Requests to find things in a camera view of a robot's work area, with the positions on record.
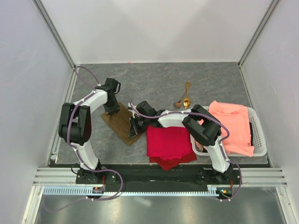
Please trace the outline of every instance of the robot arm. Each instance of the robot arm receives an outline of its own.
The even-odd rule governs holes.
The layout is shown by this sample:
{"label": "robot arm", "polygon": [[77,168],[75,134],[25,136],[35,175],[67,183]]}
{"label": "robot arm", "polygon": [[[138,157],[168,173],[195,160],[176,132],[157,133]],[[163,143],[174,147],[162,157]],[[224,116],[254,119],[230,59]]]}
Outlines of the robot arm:
{"label": "robot arm", "polygon": [[145,132],[148,125],[154,127],[185,127],[190,133],[192,146],[195,147],[196,140],[198,143],[205,146],[212,160],[212,166],[215,172],[220,173],[223,176],[229,175],[232,168],[228,162],[228,158],[224,151],[222,153],[220,147],[223,148],[222,143],[219,143],[221,139],[221,127],[213,121],[198,115],[188,115],[188,112],[197,112],[216,119],[206,109],[200,105],[195,105],[190,110],[180,111],[179,113],[173,113],[166,110],[156,111],[146,101],[141,102],[135,108],[139,113],[146,116],[162,116],[156,119],[147,119],[138,116],[135,112],[130,119],[131,129],[130,137]]}
{"label": "robot arm", "polygon": [[107,114],[117,113],[120,106],[115,94],[120,88],[121,84],[118,81],[107,78],[105,84],[97,86],[95,94],[78,107],[72,121],[70,121],[71,113],[80,101],[72,104],[64,103],[62,106],[58,135],[67,142],[68,125],[71,122],[70,142],[77,148],[82,160],[91,169],[100,169],[100,161],[95,156],[89,141],[92,133],[91,114],[101,105],[104,105]]}

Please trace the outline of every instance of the white backdrop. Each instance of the white backdrop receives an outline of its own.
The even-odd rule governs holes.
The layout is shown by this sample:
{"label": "white backdrop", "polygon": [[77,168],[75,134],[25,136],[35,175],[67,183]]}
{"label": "white backdrop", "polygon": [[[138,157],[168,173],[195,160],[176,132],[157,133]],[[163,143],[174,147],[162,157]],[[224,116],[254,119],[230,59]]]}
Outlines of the white backdrop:
{"label": "white backdrop", "polygon": [[0,223],[19,224],[71,69],[31,0],[0,7]]}
{"label": "white backdrop", "polygon": [[75,63],[236,62],[271,0],[42,0]]}
{"label": "white backdrop", "polygon": [[273,165],[299,212],[299,1],[280,1],[243,66]]}

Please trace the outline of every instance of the dark red fabric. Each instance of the dark red fabric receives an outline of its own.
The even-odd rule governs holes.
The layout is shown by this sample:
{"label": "dark red fabric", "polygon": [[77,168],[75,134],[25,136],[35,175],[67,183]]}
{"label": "dark red fabric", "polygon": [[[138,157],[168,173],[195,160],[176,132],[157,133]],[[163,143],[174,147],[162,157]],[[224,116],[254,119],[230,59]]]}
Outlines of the dark red fabric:
{"label": "dark red fabric", "polygon": [[196,155],[192,151],[189,154],[183,156],[181,159],[173,159],[173,160],[162,160],[160,157],[150,157],[150,162],[156,162],[160,165],[163,170],[170,170],[173,167],[176,167],[180,163],[187,163],[196,160]]}
{"label": "dark red fabric", "polygon": [[190,134],[184,127],[154,128],[146,130],[147,156],[162,160],[181,159],[192,152]]}
{"label": "dark red fabric", "polygon": [[154,128],[146,131],[147,156],[150,162],[158,163],[169,170],[180,163],[196,160],[192,151],[190,134],[184,127]]}

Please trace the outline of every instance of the folded brown towel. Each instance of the folded brown towel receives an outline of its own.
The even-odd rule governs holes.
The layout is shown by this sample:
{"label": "folded brown towel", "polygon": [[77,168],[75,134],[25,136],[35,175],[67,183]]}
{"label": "folded brown towel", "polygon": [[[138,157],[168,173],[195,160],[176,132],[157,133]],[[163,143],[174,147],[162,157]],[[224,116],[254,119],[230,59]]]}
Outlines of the folded brown towel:
{"label": "folded brown towel", "polygon": [[132,145],[136,142],[141,135],[137,135],[133,138],[129,138],[130,132],[130,117],[133,115],[132,112],[128,111],[128,109],[122,104],[118,103],[121,107],[118,113],[113,115],[109,115],[103,113],[101,115],[102,119],[115,131],[115,133],[128,145]]}

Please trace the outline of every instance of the golden spoon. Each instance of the golden spoon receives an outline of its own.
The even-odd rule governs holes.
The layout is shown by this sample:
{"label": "golden spoon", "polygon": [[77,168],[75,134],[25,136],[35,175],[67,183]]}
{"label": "golden spoon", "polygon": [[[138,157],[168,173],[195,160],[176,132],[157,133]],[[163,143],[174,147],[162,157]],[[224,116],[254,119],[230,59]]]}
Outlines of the golden spoon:
{"label": "golden spoon", "polygon": [[182,98],[178,101],[174,103],[174,107],[176,108],[180,108],[182,106],[181,101],[184,98],[185,94],[187,93],[187,90],[185,91],[185,93],[183,94]]}
{"label": "golden spoon", "polygon": [[188,91],[189,91],[190,86],[191,86],[191,83],[186,82],[186,98],[183,100],[183,105],[184,105],[185,109],[187,109],[191,104],[191,100],[188,97]]}

